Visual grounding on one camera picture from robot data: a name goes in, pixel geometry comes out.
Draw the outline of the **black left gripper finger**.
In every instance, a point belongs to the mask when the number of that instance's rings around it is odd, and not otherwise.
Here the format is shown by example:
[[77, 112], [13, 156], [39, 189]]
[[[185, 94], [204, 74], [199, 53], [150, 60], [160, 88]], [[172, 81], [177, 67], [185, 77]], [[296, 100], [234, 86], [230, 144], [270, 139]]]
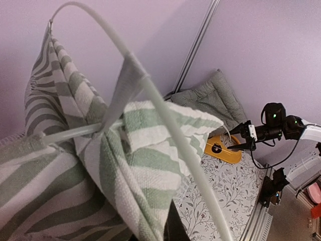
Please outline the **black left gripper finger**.
[[169, 214], [164, 229], [166, 241], [190, 241], [189, 236], [180, 219], [175, 203], [171, 201]]

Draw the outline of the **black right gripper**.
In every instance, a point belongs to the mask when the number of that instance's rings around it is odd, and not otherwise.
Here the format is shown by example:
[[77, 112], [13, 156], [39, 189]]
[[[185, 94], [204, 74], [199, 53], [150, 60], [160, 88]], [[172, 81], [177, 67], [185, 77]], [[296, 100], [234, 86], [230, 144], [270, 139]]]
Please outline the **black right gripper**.
[[239, 124], [230, 134], [240, 134], [245, 143], [229, 146], [228, 149], [241, 151], [256, 150], [257, 143], [266, 143], [270, 140], [299, 140], [304, 124], [302, 119], [294, 115], [286, 115], [285, 107], [282, 103], [268, 103], [261, 112], [262, 125], [255, 126], [258, 140], [255, 142], [249, 135], [248, 125], [252, 125], [248, 120]]

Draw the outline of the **green striped pet tent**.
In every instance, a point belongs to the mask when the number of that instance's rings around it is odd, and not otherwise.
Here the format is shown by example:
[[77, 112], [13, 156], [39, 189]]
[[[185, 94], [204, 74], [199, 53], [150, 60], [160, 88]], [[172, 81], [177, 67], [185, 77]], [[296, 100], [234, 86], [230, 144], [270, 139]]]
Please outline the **green striped pet tent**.
[[1, 147], [1, 240], [163, 240], [189, 175], [127, 54], [107, 106], [46, 29], [25, 94], [25, 135]]

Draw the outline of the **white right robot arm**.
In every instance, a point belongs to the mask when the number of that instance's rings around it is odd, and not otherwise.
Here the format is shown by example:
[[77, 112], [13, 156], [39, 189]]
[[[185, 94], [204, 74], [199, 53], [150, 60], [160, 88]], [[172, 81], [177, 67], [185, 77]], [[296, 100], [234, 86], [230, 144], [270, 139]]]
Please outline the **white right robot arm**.
[[229, 149], [253, 152], [258, 143], [274, 147], [275, 141], [282, 138], [303, 143], [300, 152], [291, 151], [284, 160], [272, 165], [278, 168], [272, 178], [264, 177], [259, 202], [268, 207], [272, 197], [279, 197], [286, 185], [320, 163], [320, 125], [287, 115], [283, 104], [275, 102], [265, 105], [261, 123], [255, 126], [248, 120], [231, 130], [231, 134], [240, 134], [245, 142]]

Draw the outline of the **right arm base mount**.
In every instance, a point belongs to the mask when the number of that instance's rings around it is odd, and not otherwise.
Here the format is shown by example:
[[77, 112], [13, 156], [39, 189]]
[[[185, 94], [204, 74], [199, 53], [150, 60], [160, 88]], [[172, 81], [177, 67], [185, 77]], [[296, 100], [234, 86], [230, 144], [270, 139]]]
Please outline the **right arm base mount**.
[[268, 208], [272, 197], [276, 196], [277, 192], [281, 192], [288, 184], [289, 182], [284, 174], [284, 168], [279, 168], [278, 170], [274, 171], [273, 179], [265, 176], [259, 195], [259, 203]]

